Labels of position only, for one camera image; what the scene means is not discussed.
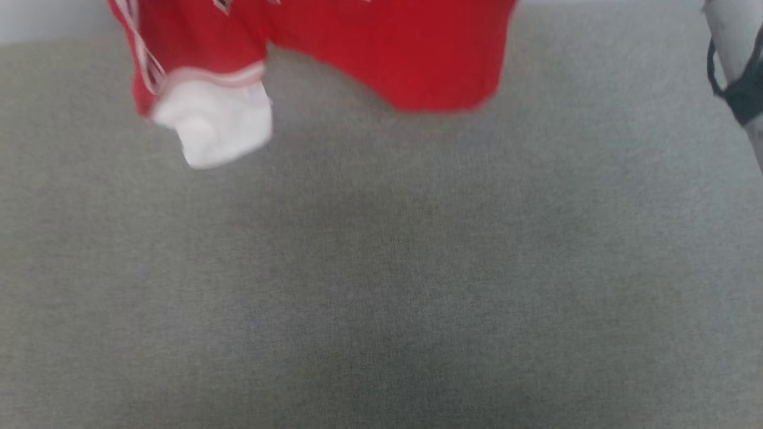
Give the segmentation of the red and white jersey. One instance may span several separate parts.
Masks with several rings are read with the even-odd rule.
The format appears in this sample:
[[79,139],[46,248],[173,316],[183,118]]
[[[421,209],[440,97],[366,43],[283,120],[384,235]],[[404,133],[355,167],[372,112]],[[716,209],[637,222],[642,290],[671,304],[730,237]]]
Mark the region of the red and white jersey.
[[263,147],[275,45],[338,68],[404,111],[476,108],[498,89],[519,0],[107,0],[134,61],[139,115],[193,169]]

